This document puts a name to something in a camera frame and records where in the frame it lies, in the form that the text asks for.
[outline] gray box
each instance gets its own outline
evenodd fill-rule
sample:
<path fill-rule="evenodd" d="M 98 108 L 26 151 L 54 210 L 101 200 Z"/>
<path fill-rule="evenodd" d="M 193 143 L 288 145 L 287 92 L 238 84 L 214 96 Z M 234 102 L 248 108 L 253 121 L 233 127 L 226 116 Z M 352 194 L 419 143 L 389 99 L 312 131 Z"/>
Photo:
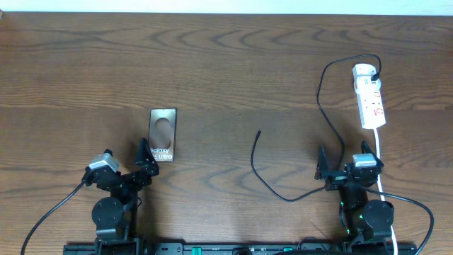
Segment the gray box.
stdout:
<path fill-rule="evenodd" d="M 176 109 L 151 109 L 149 148 L 157 162 L 175 161 Z"/>

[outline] wooden tabletop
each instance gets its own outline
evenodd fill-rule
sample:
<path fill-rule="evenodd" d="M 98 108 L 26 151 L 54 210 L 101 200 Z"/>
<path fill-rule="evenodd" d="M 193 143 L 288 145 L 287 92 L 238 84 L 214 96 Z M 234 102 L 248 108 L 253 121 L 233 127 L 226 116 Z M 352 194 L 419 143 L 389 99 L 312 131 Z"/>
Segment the wooden tabletop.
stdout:
<path fill-rule="evenodd" d="M 80 182 L 105 148 L 135 170 L 151 108 L 177 108 L 176 161 L 141 191 L 139 231 L 152 240 L 298 242 L 346 235 L 339 196 L 288 198 L 321 187 L 317 152 L 340 145 L 316 105 L 329 62 L 382 58 L 387 124 L 379 129 L 384 190 L 426 204 L 435 231 L 424 254 L 453 250 L 453 18 L 195 14 L 5 13 L 0 20 L 0 250 L 18 254 L 31 227 Z M 363 130 L 354 64 L 332 66 L 321 102 L 346 143 Z M 27 254 L 61 254 L 96 237 L 91 209 L 109 196 L 82 188 L 33 235 Z M 400 242 L 423 240 L 428 214 L 395 206 Z"/>

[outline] power strip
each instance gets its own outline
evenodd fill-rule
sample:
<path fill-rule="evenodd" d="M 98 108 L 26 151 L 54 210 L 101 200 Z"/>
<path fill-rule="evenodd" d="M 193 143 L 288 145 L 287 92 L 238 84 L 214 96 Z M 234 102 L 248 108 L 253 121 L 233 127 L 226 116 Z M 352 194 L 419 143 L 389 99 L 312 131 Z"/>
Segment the power strip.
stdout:
<path fill-rule="evenodd" d="M 362 128 L 375 129 L 385 124 L 384 106 L 381 98 L 381 80 L 372 81 L 376 68 L 370 64 L 356 64 L 352 68 L 354 90 L 359 103 Z"/>

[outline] white cable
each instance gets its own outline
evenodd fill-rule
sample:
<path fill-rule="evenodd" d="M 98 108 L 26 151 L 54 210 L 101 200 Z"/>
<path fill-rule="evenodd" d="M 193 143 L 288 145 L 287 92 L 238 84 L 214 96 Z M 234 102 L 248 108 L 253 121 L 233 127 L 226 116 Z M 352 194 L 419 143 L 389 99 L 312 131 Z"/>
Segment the white cable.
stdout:
<path fill-rule="evenodd" d="M 379 136 L 377 134 L 377 128 L 374 128 L 373 131 L 374 131 L 374 140 L 375 140 L 375 144 L 376 144 L 376 157 L 378 159 L 381 159 L 381 148 L 379 146 Z M 384 189 L 382 189 L 380 175 L 377 176 L 377 189 L 379 190 L 379 192 L 384 192 Z M 385 197 L 383 195 L 381 195 L 381 200 L 385 201 Z M 398 255 L 398 243 L 396 242 L 394 226 L 390 226 L 390 229 L 391 229 L 391 242 L 393 243 L 393 246 L 394 246 L 394 255 Z"/>

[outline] white background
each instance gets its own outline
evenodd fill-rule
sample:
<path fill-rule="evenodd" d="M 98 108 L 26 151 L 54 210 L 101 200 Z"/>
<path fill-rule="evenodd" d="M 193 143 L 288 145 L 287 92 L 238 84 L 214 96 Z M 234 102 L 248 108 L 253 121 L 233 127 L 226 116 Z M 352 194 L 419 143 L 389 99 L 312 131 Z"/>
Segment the white background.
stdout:
<path fill-rule="evenodd" d="M 0 0 L 3 11 L 453 15 L 453 0 Z"/>

